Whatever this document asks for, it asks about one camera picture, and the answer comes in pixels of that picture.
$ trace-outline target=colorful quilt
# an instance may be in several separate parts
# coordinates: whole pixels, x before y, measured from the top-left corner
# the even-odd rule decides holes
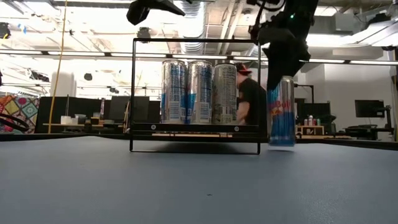
[[[9,114],[13,117],[25,121],[29,125],[29,130],[26,134],[35,132],[37,112],[39,110],[38,98],[26,98],[18,96],[3,96],[0,97],[0,113]],[[0,132],[21,133],[18,130],[0,124]]]

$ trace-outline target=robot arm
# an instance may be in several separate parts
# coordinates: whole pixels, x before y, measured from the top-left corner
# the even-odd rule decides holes
[[[169,0],[136,0],[129,6],[129,10],[126,15],[127,20],[133,25],[138,25],[147,18],[151,9],[160,9],[180,16],[185,16],[185,13]]]
[[[251,38],[258,40],[256,44],[270,43],[268,49],[263,49],[268,58],[267,89],[273,90],[284,75],[293,77],[304,65],[302,61],[308,61],[311,55],[305,41],[310,27],[313,25],[315,9],[318,0],[281,0],[281,7],[266,8],[265,3],[277,5],[279,0],[247,0],[248,4],[260,5],[256,23],[249,28]],[[271,21],[262,24],[259,18],[262,10],[278,11],[283,6],[284,10]]]

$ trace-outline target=silver can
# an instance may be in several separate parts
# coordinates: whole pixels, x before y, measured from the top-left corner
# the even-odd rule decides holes
[[[196,61],[188,64],[188,124],[211,124],[211,63]]]
[[[213,75],[213,124],[236,122],[236,66],[220,63]]]
[[[185,123],[186,74],[187,67],[183,61],[168,60],[162,64],[162,101],[160,103],[162,123]]]

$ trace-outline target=person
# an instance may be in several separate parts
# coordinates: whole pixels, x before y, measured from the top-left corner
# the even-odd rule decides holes
[[[249,78],[251,71],[243,63],[236,63],[235,66],[239,90],[236,119],[239,125],[259,125],[264,130],[267,126],[267,92]]]

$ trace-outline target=gray tabletop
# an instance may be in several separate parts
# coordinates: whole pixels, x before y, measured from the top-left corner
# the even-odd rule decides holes
[[[166,154],[129,153],[128,141],[96,137],[0,142],[0,220],[398,223],[398,152],[326,144],[268,149],[260,156]]]

